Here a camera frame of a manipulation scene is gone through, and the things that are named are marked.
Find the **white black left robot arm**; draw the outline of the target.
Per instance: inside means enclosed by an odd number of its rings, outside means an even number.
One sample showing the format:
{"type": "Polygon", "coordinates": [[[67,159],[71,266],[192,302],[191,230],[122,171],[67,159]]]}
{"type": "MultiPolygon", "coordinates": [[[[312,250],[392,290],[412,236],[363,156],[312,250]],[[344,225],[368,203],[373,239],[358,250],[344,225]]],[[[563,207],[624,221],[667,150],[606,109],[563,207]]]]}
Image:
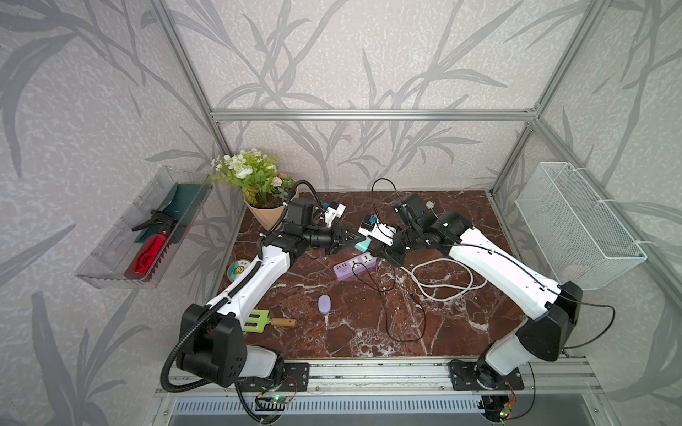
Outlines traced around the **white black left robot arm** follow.
{"type": "Polygon", "coordinates": [[[281,357],[245,342],[243,328],[250,314],[307,250],[332,255],[363,241],[363,235],[341,223],[306,226],[293,234],[273,232],[260,238],[257,257],[235,282],[206,305],[190,305],[183,313],[179,341],[162,367],[162,388],[187,392],[211,383],[227,388],[250,378],[279,383],[281,357]]]}

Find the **teal usb charger plug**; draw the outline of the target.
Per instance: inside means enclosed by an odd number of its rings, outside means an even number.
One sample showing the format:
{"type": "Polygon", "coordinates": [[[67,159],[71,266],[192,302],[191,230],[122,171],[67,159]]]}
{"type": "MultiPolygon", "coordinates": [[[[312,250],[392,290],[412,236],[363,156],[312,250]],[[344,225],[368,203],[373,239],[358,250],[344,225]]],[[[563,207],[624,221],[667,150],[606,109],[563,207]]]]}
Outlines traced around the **teal usb charger plug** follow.
{"type": "Polygon", "coordinates": [[[354,245],[354,247],[359,250],[361,253],[367,252],[369,249],[369,246],[371,245],[371,238],[367,237],[364,241],[358,242],[354,245]]]}

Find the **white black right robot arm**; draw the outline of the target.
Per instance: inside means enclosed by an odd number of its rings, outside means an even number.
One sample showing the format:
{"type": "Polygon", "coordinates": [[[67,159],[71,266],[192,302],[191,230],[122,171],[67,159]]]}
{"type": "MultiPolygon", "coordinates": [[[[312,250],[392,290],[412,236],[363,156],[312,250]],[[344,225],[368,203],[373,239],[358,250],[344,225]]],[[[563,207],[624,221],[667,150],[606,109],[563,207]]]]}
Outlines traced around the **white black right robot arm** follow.
{"type": "Polygon", "coordinates": [[[559,358],[580,311],[583,292],[572,282],[559,284],[501,250],[470,221],[456,213],[440,217],[407,218],[402,229],[368,215],[359,231],[373,239],[373,255],[401,266],[410,250],[434,249],[469,267],[501,290],[524,312],[526,319],[493,342],[474,364],[454,362],[458,376],[486,390],[503,385],[522,364],[559,358]]]}

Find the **purple power strip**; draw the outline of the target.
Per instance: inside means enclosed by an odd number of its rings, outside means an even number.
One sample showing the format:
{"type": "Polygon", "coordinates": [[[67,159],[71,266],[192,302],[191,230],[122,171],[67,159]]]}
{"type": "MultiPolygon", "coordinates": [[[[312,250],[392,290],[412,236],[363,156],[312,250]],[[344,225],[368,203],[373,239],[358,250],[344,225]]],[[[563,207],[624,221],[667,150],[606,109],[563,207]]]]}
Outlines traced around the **purple power strip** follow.
{"type": "Polygon", "coordinates": [[[350,280],[362,273],[366,273],[374,268],[378,263],[376,257],[369,253],[363,253],[342,263],[336,264],[332,271],[335,273],[339,282],[350,280]]]}

